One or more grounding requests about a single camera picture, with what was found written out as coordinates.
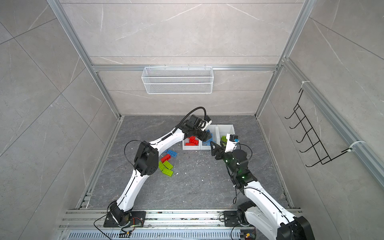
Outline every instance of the blue block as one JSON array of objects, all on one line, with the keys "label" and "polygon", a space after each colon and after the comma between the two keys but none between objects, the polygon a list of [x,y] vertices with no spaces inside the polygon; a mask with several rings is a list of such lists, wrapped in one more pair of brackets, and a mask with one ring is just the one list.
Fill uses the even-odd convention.
[{"label": "blue block", "polygon": [[177,156],[177,152],[174,152],[172,150],[168,150],[167,154],[169,154],[171,157],[176,157]]}]

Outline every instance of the lime green brick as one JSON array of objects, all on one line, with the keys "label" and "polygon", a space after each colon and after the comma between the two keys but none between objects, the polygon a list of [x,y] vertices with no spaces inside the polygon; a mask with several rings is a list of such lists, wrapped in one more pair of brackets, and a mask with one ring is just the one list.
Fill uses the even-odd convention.
[{"label": "lime green brick", "polygon": [[170,176],[170,177],[172,177],[172,175],[173,175],[173,171],[169,170],[169,169],[166,169],[166,168],[164,168],[164,170],[161,171],[161,172],[164,173],[165,175]]},{"label": "lime green brick", "polygon": [[161,161],[159,161],[159,168],[160,168],[160,171],[163,171],[165,168],[164,164]]},{"label": "lime green brick", "polygon": [[170,164],[168,161],[165,161],[163,164],[164,164],[164,166],[165,166],[166,168],[168,168],[169,170],[172,170],[173,165]]}]

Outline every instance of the white plastic bin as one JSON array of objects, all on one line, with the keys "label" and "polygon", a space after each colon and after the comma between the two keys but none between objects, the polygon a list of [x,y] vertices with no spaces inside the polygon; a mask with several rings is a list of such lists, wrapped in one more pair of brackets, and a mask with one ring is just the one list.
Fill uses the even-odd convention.
[{"label": "white plastic bin", "polygon": [[[215,141],[215,143],[220,144],[220,140],[218,137],[218,127],[216,124],[209,125],[206,130],[209,130],[209,132],[212,134],[212,140]],[[211,145],[203,145],[203,142],[200,141],[200,149],[201,150],[211,150]]]},{"label": "white plastic bin", "polygon": [[222,136],[227,136],[227,134],[235,134],[235,128],[232,124],[218,124],[218,144],[220,143]]},{"label": "white plastic bin", "polygon": [[185,144],[186,143],[189,143],[189,138],[186,138],[185,140],[183,140],[183,150],[200,150],[200,145],[201,145],[201,141],[196,138],[196,140],[199,141],[199,144],[196,145],[196,146],[186,146]]}]

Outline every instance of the black wire hook rack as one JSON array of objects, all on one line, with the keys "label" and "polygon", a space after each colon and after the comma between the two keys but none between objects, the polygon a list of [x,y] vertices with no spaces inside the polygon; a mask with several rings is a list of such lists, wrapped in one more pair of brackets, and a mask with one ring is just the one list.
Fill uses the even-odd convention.
[{"label": "black wire hook rack", "polygon": [[[349,148],[347,148],[347,149],[341,151],[341,154],[337,155],[336,157],[331,158],[331,156],[330,156],[330,155],[328,154],[328,152],[327,152],[327,149],[324,147],[324,145],[323,145],[323,143],[321,142],[319,136],[317,135],[316,131],[314,130],[314,128],[313,128],[311,122],[309,121],[309,119],[308,119],[307,116],[305,115],[303,109],[302,109],[302,108],[300,107],[300,105],[299,105],[300,98],[301,98],[301,96],[303,95],[303,89],[302,89],[302,88],[300,89],[299,93],[300,93],[300,97],[299,97],[299,99],[297,100],[297,103],[296,103],[296,105],[295,105],[294,108],[293,108],[293,113],[291,114],[291,116],[290,116],[289,118],[286,118],[286,117],[284,117],[284,118],[285,118],[285,119],[290,119],[294,114],[297,116],[297,118],[300,120],[299,123],[296,124],[295,127],[290,127],[290,129],[295,129],[299,124],[301,124],[301,126],[303,127],[303,129],[304,129],[304,131],[305,131],[305,134],[304,134],[303,138],[301,139],[301,141],[297,141],[297,140],[296,140],[296,142],[301,143],[301,142],[304,140],[305,136],[308,136],[308,139],[309,139],[310,143],[312,144],[312,146],[311,146],[310,148],[308,148],[307,150],[305,150],[305,151],[301,151],[301,150],[299,150],[299,151],[300,151],[300,152],[307,152],[308,150],[310,150],[311,148],[313,148],[314,151],[315,151],[315,153],[316,153],[316,155],[317,155],[317,157],[318,157],[318,159],[319,159],[316,163],[314,163],[314,164],[312,164],[312,165],[310,165],[310,166],[308,166],[308,165],[305,165],[305,166],[306,166],[306,167],[313,167],[313,166],[315,166],[315,165],[318,164],[318,163],[321,163],[322,165],[324,165],[324,164],[326,164],[326,163],[328,163],[328,162],[330,162],[330,161],[332,161],[332,160],[334,160],[334,159],[340,157],[341,155],[343,155],[343,154],[345,154],[345,153],[347,153],[347,152],[350,152],[351,149],[352,149],[351,147],[349,147]],[[297,110],[298,110],[298,109],[300,109],[300,111],[301,111],[301,112],[303,113],[303,115],[304,115],[304,117],[301,118],[301,119],[300,119],[299,115],[297,114]],[[308,130],[305,128],[305,126],[304,126],[304,124],[303,124],[303,120],[304,120],[304,119],[306,119],[306,120],[308,121],[309,125],[311,126],[311,128],[309,128]],[[314,134],[316,135],[316,137],[317,137],[317,139],[318,139],[318,141],[315,142],[315,143],[312,142],[310,136],[308,135],[308,133],[309,133],[311,130],[314,132]],[[321,146],[322,146],[323,149],[325,150],[325,153],[327,154],[327,156],[324,157],[324,158],[322,158],[322,159],[320,158],[320,156],[319,156],[319,154],[318,154],[318,152],[317,152],[317,150],[316,150],[316,148],[315,148],[315,146],[316,146],[317,144],[319,144],[319,143],[321,144]]]}]

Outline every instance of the robotic arm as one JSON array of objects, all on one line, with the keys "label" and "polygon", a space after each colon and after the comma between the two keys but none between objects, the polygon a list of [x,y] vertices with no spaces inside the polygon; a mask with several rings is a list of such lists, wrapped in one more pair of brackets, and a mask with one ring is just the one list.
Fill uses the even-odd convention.
[{"label": "robotic arm", "polygon": [[[119,199],[109,206],[109,216],[118,226],[130,224],[134,201],[145,180],[157,170],[159,154],[187,137],[195,136],[203,142],[210,138],[205,129],[212,121],[206,114],[204,119],[192,115],[185,120],[193,111],[169,133],[154,141],[140,143],[131,179]],[[247,153],[237,149],[241,147],[238,136],[228,134],[226,139],[226,146],[223,142],[221,145],[211,142],[211,153],[216,160],[224,161],[234,186],[251,200],[238,206],[239,222],[252,224],[270,240],[314,240],[308,221],[304,217],[295,217],[282,207],[248,170]]]}]

